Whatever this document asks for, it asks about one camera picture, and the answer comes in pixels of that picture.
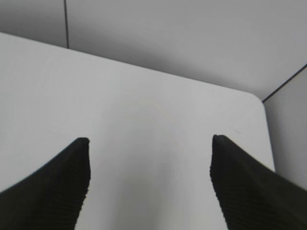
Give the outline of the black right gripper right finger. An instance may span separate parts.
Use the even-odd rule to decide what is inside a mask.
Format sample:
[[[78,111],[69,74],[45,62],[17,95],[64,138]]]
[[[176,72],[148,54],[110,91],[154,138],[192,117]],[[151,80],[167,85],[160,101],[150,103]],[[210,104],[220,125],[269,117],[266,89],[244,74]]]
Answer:
[[[229,230],[305,230],[307,192],[224,135],[212,138],[210,178]]]

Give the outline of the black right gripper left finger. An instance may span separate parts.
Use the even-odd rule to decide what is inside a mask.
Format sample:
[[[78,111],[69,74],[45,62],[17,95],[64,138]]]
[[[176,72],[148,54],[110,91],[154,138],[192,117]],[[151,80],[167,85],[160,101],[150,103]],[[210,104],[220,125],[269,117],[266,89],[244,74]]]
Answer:
[[[89,190],[89,139],[77,138],[0,193],[2,230],[73,230]]]

